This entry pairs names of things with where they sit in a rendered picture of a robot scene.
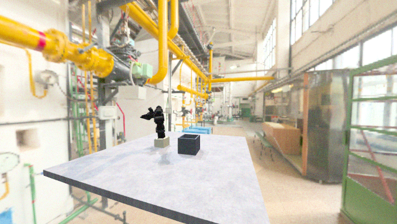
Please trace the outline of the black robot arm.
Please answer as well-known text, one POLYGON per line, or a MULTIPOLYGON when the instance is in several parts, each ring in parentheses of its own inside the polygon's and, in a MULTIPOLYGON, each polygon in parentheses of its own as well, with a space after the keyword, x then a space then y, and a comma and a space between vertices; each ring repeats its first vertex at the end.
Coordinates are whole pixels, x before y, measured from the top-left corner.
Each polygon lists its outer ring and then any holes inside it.
POLYGON ((156 126, 156 133, 158 135, 157 139, 165 138, 165 126, 164 126, 164 114, 163 109, 161 106, 157 106, 156 109, 153 111, 151 107, 148 108, 150 114, 154 114, 154 122, 157 124, 156 126), (157 117, 156 117, 157 116, 157 117))

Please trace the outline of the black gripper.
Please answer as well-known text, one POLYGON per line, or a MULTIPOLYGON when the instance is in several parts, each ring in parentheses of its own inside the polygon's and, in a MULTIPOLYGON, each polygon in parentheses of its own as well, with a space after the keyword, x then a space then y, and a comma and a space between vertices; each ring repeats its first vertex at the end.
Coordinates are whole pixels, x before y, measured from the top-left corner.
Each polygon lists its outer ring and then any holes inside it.
POLYGON ((150 114, 150 112, 148 112, 148 113, 145 114, 145 115, 141 115, 140 118, 143 118, 143 119, 146 119, 146 120, 150 120, 150 119, 154 118, 154 114, 155 114, 155 113, 150 114))

